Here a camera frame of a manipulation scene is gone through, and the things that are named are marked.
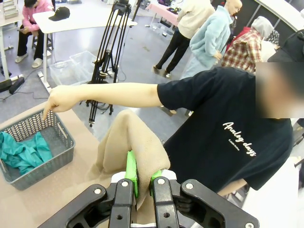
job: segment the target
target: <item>red plaid shirt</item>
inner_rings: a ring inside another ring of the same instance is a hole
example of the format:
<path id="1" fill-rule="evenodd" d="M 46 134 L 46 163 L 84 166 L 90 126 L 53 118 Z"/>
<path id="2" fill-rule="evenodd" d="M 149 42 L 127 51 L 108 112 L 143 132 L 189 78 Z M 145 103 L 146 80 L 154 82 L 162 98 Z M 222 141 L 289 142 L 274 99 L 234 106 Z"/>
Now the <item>red plaid shirt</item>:
<path id="1" fill-rule="evenodd" d="M 222 66 L 254 73 L 256 63 L 262 62 L 261 46 L 262 36 L 255 29 L 251 29 L 232 43 L 224 54 Z"/>

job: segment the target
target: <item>black tripod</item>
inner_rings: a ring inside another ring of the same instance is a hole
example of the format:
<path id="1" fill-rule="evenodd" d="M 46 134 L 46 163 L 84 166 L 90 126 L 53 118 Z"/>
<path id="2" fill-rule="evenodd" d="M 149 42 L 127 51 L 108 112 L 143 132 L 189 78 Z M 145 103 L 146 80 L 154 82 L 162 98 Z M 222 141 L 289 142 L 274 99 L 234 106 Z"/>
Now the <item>black tripod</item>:
<path id="1" fill-rule="evenodd" d="M 112 7 L 109 20 L 104 30 L 104 35 L 101 40 L 101 44 L 97 54 L 97 60 L 95 62 L 95 68 L 91 80 L 91 84 L 107 84 L 106 77 L 108 74 L 108 69 L 111 68 L 114 74 L 113 83 L 117 82 L 117 73 L 118 73 L 118 63 L 120 53 L 123 47 L 124 35 L 127 27 L 127 21 L 131 12 L 131 5 L 129 0 L 119 0 L 116 1 Z M 114 36 L 112 45 L 109 45 L 111 37 Z M 113 57 L 114 45 L 117 36 L 119 36 L 116 55 Z M 91 106 L 91 113 L 89 118 L 90 127 L 95 123 L 96 112 L 99 109 L 98 101 L 87 100 L 86 106 Z M 109 104 L 104 108 L 104 112 L 110 109 L 110 115 L 113 112 L 113 105 Z"/>

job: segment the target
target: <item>bolt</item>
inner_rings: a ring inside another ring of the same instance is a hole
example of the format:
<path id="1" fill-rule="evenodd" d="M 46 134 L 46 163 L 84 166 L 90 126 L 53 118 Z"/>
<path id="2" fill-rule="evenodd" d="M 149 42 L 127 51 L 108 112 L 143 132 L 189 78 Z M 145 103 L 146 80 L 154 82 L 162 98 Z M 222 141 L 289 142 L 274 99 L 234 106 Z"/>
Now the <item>bolt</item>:
<path id="1" fill-rule="evenodd" d="M 94 190 L 94 193 L 95 193 L 95 194 L 100 194 L 100 193 L 101 193 L 101 189 L 95 189 L 95 190 Z"/>
<path id="2" fill-rule="evenodd" d="M 128 182 L 126 182 L 126 181 L 122 182 L 122 186 L 127 187 L 128 185 L 129 185 Z"/>
<path id="3" fill-rule="evenodd" d="M 254 227 L 255 226 L 251 222 L 249 222 L 245 225 L 245 228 L 254 228 Z"/>
<path id="4" fill-rule="evenodd" d="M 164 183 L 165 183 L 165 180 L 164 180 L 164 179 L 158 179 L 158 180 L 157 180 L 157 183 L 158 183 L 158 184 L 164 184 Z"/>
<path id="5" fill-rule="evenodd" d="M 191 183 L 186 184 L 186 188 L 187 189 L 193 189 L 193 184 L 191 184 Z"/>

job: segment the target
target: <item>gray hood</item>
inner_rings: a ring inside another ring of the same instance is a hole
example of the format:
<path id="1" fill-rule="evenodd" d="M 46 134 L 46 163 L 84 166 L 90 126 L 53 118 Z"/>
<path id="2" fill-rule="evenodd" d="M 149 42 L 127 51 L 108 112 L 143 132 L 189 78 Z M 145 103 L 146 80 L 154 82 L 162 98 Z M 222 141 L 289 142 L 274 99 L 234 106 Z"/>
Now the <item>gray hood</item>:
<path id="1" fill-rule="evenodd" d="M 269 37 L 272 30 L 274 30 L 270 21 L 262 16 L 257 17 L 257 19 L 252 22 L 251 28 L 260 33 L 263 38 Z"/>

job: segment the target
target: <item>black pants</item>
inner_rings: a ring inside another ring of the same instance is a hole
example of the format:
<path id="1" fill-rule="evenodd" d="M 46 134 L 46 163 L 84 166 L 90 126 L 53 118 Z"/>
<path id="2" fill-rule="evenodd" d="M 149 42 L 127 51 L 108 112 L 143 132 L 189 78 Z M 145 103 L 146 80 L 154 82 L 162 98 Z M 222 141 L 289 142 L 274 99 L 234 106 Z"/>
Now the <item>black pants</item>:
<path id="1" fill-rule="evenodd" d="M 23 56 L 27 53 L 27 44 L 28 44 L 28 38 L 29 36 L 32 35 L 31 32 L 28 32 L 27 34 L 23 34 L 22 32 L 19 32 L 19 43 L 18 43 L 18 53 L 17 56 Z M 34 60 L 36 58 L 41 58 L 43 59 L 43 38 L 44 38 L 44 33 L 39 29 L 38 30 L 38 41 L 36 45 L 36 51 L 34 54 Z"/>
<path id="2" fill-rule="evenodd" d="M 161 69 L 162 65 L 168 60 L 168 58 L 173 54 L 176 50 L 175 55 L 171 62 L 169 63 L 166 71 L 170 73 L 179 63 L 181 58 L 184 56 L 187 48 L 189 47 L 190 39 L 184 37 L 178 30 L 176 30 L 173 34 L 171 42 L 167 47 L 167 50 L 163 54 L 161 60 L 156 65 L 156 68 Z"/>

